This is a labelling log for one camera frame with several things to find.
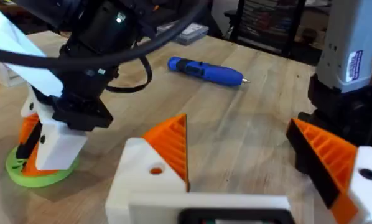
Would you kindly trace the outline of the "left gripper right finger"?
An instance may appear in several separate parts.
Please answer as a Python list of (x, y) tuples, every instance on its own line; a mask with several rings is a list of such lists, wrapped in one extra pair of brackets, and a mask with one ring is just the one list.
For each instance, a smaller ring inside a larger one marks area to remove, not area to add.
[(286, 137), (296, 169), (309, 176), (337, 223), (372, 223), (372, 147), (355, 146), (292, 118)]

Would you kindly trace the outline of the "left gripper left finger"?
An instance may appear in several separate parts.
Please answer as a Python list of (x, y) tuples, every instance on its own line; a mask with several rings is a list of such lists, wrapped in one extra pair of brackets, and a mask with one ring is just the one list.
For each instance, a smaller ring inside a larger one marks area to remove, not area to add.
[(187, 115), (178, 114), (126, 141), (105, 203), (107, 221), (131, 223), (132, 194), (189, 191)]

